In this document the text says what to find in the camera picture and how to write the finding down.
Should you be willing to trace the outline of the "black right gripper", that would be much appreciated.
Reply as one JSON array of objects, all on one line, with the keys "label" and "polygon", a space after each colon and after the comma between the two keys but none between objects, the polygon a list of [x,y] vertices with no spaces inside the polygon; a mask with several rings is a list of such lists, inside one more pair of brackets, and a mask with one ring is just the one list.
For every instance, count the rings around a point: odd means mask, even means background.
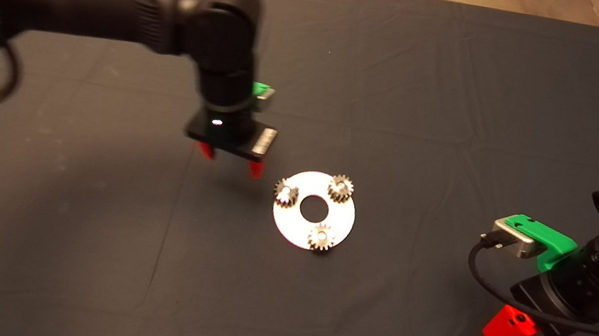
[{"label": "black right gripper", "polygon": [[[514,300],[533,310],[561,317],[569,322],[593,322],[564,303],[547,273],[535,274],[517,282],[510,287],[510,292]],[[539,331],[543,336],[572,336],[576,333],[573,329],[530,318],[530,315],[507,304],[484,325],[483,336],[533,336]]]}]

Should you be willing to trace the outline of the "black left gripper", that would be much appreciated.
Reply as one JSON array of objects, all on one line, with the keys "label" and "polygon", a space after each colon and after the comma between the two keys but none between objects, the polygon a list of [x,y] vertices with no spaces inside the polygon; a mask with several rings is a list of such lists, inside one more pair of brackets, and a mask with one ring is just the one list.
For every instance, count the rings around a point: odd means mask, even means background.
[{"label": "black left gripper", "polygon": [[214,161],[216,149],[240,156],[249,163],[249,175],[262,178],[263,160],[278,136],[274,127],[258,122],[248,111],[222,113],[204,107],[188,121],[186,135],[199,142],[207,160]]}]

